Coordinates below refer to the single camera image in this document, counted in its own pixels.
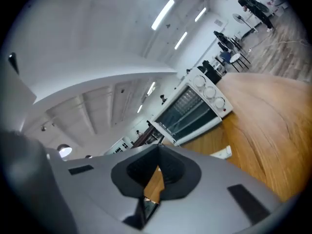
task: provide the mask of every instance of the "round ceiling lamp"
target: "round ceiling lamp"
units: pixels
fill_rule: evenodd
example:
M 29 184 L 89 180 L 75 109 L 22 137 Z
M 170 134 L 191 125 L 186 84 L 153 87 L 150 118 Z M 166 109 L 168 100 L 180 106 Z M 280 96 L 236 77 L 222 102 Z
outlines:
M 69 155 L 72 152 L 72 148 L 67 145 L 67 144 L 61 144 L 58 146 L 57 148 L 59 155 L 61 156 L 61 158 L 66 157 L 67 155 Z

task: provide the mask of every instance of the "glass oven door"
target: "glass oven door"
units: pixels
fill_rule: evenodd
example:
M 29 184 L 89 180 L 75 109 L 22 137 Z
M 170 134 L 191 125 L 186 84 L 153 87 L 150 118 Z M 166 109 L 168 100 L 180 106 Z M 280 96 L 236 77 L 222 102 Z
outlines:
M 187 86 L 156 122 L 178 141 L 216 117 L 210 106 Z

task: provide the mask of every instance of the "pedestal fan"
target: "pedestal fan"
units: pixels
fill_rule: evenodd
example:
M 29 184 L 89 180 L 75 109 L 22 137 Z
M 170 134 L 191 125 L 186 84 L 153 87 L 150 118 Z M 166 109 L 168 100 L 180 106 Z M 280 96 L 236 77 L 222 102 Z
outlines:
M 236 21 L 238 21 L 239 23 L 241 23 L 241 24 L 246 24 L 248 27 L 250 27 L 246 22 L 245 22 L 245 20 L 242 18 L 242 16 L 240 16 L 239 14 L 233 14 L 233 18 L 236 20 Z

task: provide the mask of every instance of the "wooden table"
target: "wooden table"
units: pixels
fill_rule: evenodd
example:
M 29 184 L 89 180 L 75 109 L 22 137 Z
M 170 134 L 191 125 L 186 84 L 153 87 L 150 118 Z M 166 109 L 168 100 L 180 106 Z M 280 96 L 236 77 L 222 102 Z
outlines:
M 183 147 L 211 154 L 231 146 L 227 159 L 285 201 L 302 191 L 312 171 L 312 86 L 262 74 L 228 73 L 217 87 L 234 110 L 222 124 Z M 159 202 L 155 171 L 145 194 Z

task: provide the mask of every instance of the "blue cloth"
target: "blue cloth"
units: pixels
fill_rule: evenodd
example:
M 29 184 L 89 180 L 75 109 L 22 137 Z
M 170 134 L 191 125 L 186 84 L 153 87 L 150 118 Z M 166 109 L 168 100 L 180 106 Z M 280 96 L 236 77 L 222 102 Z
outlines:
M 222 52 L 220 57 L 224 59 L 227 63 L 230 63 L 231 54 L 229 52 Z

